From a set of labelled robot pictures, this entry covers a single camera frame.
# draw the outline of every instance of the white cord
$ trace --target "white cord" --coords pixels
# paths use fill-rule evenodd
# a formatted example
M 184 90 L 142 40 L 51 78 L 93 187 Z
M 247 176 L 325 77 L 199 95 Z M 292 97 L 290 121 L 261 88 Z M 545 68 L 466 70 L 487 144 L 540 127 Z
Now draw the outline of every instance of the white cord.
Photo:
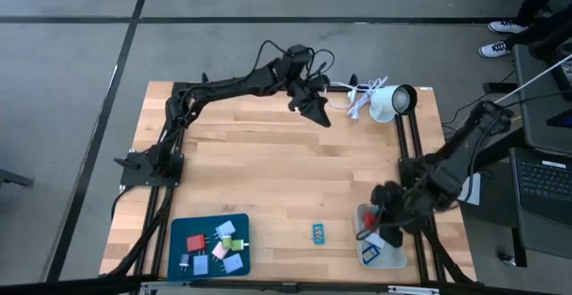
M 387 78 L 388 77 L 386 76 L 383 80 L 377 79 L 375 81 L 379 80 L 379 81 L 385 82 L 387 80 Z M 342 83 L 342 82 L 338 82 L 338 81 L 331 81 L 330 85 L 337 85 L 337 86 L 345 87 L 346 89 L 352 89 L 352 90 L 355 90 L 356 92 L 367 92 L 367 91 L 372 89 L 373 83 L 374 83 L 374 81 L 370 80 L 367 82 L 367 84 L 360 84 L 357 86 L 351 86 L 351 85 L 348 85 L 346 83 Z M 326 96 L 327 93 L 328 93 L 328 88 L 325 87 L 324 88 L 324 97 Z M 352 105 L 354 105 L 354 102 L 350 102 L 348 105 L 335 105 L 335 104 L 332 104 L 331 102 L 328 102 L 328 105 L 330 107 L 333 107 L 333 108 L 343 109 L 343 108 L 351 107 Z
M 389 78 L 388 76 L 385 76 L 385 78 L 383 80 L 377 79 L 375 81 L 370 80 L 367 82 L 367 86 L 369 87 L 369 89 L 361 96 L 361 98 L 348 111 L 349 117 L 352 120 L 354 120 L 354 122 L 357 122 L 359 120 L 359 110 L 366 103 L 369 103 L 369 101 L 371 101 L 372 95 L 374 94 L 375 90 L 379 89 L 381 86 L 383 86 L 383 84 L 385 83 L 385 81 L 387 81 L 388 78 Z
M 526 86 L 532 84 L 533 81 L 538 80 L 539 78 L 541 78 L 542 76 L 544 76 L 545 73 L 547 73 L 547 72 L 553 70 L 554 68 L 556 68 L 556 67 L 562 65 L 564 62 L 566 62 L 566 61 L 567 61 L 568 59 L 570 59 L 570 58 L 572 58 L 572 54 L 568 55 L 566 58 L 562 59 L 561 61 L 555 63 L 551 68 L 547 69 L 546 71 L 539 73 L 538 75 L 536 75 L 536 77 L 534 77 L 534 78 L 532 78 L 531 80 L 527 81 L 526 83 L 522 84 L 519 88 L 517 88 L 517 89 L 511 91 L 510 93 L 508 93 L 507 95 L 505 95 L 505 96 L 503 96 L 503 97 L 501 97 L 501 98 L 495 100 L 494 103 L 495 103 L 495 104 L 498 104 L 498 103 L 500 103 L 501 101 L 505 100 L 505 98 L 507 98 L 507 97 L 509 97 L 509 96 L 511 96 L 511 95 L 513 95 L 513 94 L 515 94 L 515 93 L 517 93 L 520 89 L 523 89 L 523 88 L 525 88 Z
M 505 95 L 505 96 L 503 96 L 503 97 L 501 97 L 501 98 L 495 100 L 494 103 L 495 103 L 495 104 L 498 104 L 498 103 L 502 102 L 503 100 L 505 100 L 506 98 L 508 98 L 508 97 L 510 97 L 510 96 L 512 96 L 512 95 L 514 95 L 514 94 L 516 94 L 516 93 L 518 93 L 518 91 L 519 91 L 520 89 L 523 89 L 523 88 L 525 88 L 526 86 L 532 84 L 533 81 L 536 81 L 536 80 L 540 79 L 542 76 L 544 76 L 544 74 L 546 74 L 547 72 L 553 70 L 554 68 L 556 68 L 556 67 L 562 65 L 564 62 L 566 62 L 566 61 L 567 61 L 568 59 L 570 59 L 570 58 L 572 58 L 572 54 L 568 55 L 566 58 L 562 59 L 561 61 L 555 63 L 553 66 L 551 66 L 550 68 L 546 69 L 544 72 L 541 72 L 541 73 L 539 73 L 538 75 L 534 76 L 531 80 L 529 80 L 529 81 L 527 81 L 526 83 L 520 85 L 517 89 L 511 91 L 511 92 L 508 93 L 507 95 Z M 463 124 L 465 124 L 465 122 L 466 122 L 467 120 L 468 120 L 468 116 L 465 117 L 465 119 L 464 119 L 463 121 L 461 121 L 461 122 L 457 125 L 456 130 L 460 129 L 461 126 L 463 126 Z

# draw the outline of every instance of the red block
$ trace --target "red block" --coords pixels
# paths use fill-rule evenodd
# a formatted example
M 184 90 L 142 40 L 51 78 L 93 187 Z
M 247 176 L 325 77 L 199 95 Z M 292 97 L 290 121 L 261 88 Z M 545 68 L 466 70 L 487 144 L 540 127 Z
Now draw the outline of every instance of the red block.
M 199 234 L 187 238 L 187 251 L 205 250 L 205 235 Z
M 376 223 L 377 223 L 377 216 L 370 212 L 367 212 L 364 218 L 364 224 L 366 229 L 373 230 Z

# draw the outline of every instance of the wooden table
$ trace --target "wooden table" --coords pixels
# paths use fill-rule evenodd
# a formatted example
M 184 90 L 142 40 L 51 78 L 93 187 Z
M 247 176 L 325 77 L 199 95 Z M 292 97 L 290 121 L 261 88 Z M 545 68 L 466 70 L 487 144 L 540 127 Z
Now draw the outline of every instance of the wooden table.
M 149 83 L 133 141 L 136 150 L 157 140 L 164 123 L 164 101 L 171 90 L 172 82 Z M 433 91 L 418 88 L 417 92 L 423 150 L 432 152 L 444 142 L 441 121 Z M 328 94 L 334 104 L 346 104 L 344 97 Z M 290 112 L 289 101 L 279 93 L 209 104 L 185 133 L 183 178 L 174 192 L 170 219 L 248 214 L 252 267 L 240 280 L 420 282 L 411 236 L 404 237 L 405 268 L 369 270 L 358 262 L 351 223 L 356 206 L 368 202 L 377 182 L 399 181 L 395 123 L 374 122 L 368 108 L 353 123 L 345 110 L 327 106 L 332 127 L 326 129 Z M 413 156 L 410 135 L 408 147 Z M 138 239 L 148 197 L 148 187 L 137 187 L 117 204 L 101 273 L 119 264 Z M 475 278 L 460 211 L 437 215 L 436 222 L 444 247 L 465 274 Z M 312 241 L 313 223 L 324 224 L 324 245 Z M 169 234 L 162 277 L 166 277 Z M 149 272 L 154 245 L 151 240 L 144 273 Z M 434 278 L 428 244 L 425 254 Z

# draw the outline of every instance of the black pants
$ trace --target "black pants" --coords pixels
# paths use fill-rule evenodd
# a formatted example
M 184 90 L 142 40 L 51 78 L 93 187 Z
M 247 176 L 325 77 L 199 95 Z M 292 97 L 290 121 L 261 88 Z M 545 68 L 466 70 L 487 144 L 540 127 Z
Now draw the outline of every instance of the black pants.
M 548 1 L 549 0 L 525 0 L 522 3 L 514 22 L 518 25 L 529 27 L 527 30 L 510 36 L 505 40 L 508 49 L 511 49 L 516 44 L 528 45 L 532 42 L 547 38 L 558 27 L 572 19 L 572 5 L 569 5 L 566 9 L 554 13 L 549 18 L 534 21 L 536 13 L 547 5 Z

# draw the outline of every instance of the laptop keyboard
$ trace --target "laptop keyboard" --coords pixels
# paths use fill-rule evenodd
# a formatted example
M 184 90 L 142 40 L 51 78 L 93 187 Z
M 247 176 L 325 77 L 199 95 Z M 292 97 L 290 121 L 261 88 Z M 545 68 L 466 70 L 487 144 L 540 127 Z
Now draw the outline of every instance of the laptop keyboard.
M 572 200 L 572 172 L 556 166 L 519 160 L 520 190 L 529 195 Z

